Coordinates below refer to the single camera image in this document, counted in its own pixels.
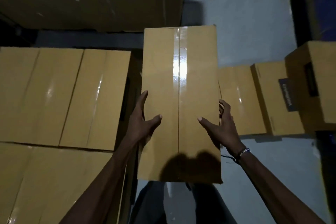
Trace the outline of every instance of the forearm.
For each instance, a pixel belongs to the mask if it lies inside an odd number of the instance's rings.
[[[324,223],[253,154],[242,154],[239,162],[278,224]]]
[[[71,207],[61,220],[61,224],[102,223],[104,221],[114,199],[118,181],[124,176],[123,171],[134,146],[126,138],[121,141],[118,150]]]

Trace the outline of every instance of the floor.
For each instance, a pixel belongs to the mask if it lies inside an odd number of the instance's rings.
[[[296,48],[289,0],[186,0],[183,25],[217,26],[219,66],[281,60]],[[39,32],[37,47],[142,48],[143,34]],[[331,223],[313,139],[272,137],[244,143],[296,196]],[[257,191],[230,159],[223,158],[222,185],[215,185],[237,223],[275,223]],[[139,181],[137,195],[147,184]],[[195,223],[195,202],[183,183],[167,183],[168,223]]]

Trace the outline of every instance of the person's right arm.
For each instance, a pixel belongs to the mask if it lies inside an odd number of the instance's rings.
[[[238,154],[246,147],[238,136],[236,125],[230,114],[230,105],[223,100],[219,100],[219,102],[224,106],[224,109],[221,110],[220,125],[212,124],[205,118],[198,118],[198,120],[212,140],[219,141],[234,158],[237,158]],[[252,153],[243,153],[238,162],[254,184],[276,223],[325,223],[283,185]]]

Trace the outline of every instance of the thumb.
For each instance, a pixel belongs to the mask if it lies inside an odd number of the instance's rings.
[[[212,131],[215,127],[217,127],[217,125],[212,124],[210,121],[203,117],[198,117],[197,120],[207,131]]]
[[[161,120],[162,120],[162,115],[159,114],[157,116],[155,116],[153,119],[146,121],[149,129],[154,131],[160,124],[161,124]]]

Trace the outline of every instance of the human hand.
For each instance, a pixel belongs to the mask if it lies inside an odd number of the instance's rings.
[[[154,130],[161,124],[162,115],[157,115],[151,120],[145,120],[144,105],[148,96],[145,90],[139,97],[135,108],[129,117],[126,138],[132,143],[137,144],[140,140],[152,135]]]
[[[206,129],[208,135],[213,141],[220,142],[227,148],[229,153],[236,157],[246,147],[241,142],[236,125],[231,116],[231,107],[224,100],[219,100],[219,103],[224,106],[224,109],[219,105],[220,113],[222,115],[220,125],[212,124],[205,118],[199,117],[198,121]]]

